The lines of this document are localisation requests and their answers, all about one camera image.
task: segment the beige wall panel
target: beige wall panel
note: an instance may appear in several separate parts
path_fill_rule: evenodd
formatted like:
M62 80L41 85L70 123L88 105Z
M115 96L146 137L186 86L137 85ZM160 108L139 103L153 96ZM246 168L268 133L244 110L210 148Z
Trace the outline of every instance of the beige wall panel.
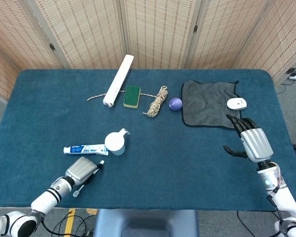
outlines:
M0 0L0 49L19 70L57 68L16 0Z
M19 71L0 53L0 95L10 98Z
M267 0L210 0L191 49L192 69L230 68Z
M36 0L72 68L118 68L124 58L114 0Z
M133 68L182 67L196 0L125 0Z
M276 0L234 64L257 68L273 78L296 58L296 0Z

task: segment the toothpaste cap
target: toothpaste cap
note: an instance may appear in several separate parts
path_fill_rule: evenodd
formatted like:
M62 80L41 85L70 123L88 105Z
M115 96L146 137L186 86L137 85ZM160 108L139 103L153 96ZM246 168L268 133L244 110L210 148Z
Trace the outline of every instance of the toothpaste cap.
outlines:
M64 147L64 154L70 154L70 147Z

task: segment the white computer mouse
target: white computer mouse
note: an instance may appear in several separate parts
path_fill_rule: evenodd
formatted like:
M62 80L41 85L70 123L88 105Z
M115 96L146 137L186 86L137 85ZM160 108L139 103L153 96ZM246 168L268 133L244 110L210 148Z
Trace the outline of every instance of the white computer mouse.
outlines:
M243 110L247 107L247 102L244 98L232 98L227 101L227 106L232 110Z

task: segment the gray chair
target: gray chair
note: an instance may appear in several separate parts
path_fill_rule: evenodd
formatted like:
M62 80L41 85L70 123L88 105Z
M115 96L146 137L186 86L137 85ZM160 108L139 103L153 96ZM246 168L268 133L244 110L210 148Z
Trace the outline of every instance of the gray chair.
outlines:
M101 209L93 237L199 237L197 212Z

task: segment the white cup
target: white cup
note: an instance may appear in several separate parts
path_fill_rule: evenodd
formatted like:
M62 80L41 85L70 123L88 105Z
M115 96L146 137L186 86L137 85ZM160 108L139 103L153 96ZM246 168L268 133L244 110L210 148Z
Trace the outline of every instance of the white cup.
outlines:
M110 133L105 138L104 144L106 148L116 156L123 154L125 151L125 134L129 135L130 133L123 128L119 132Z

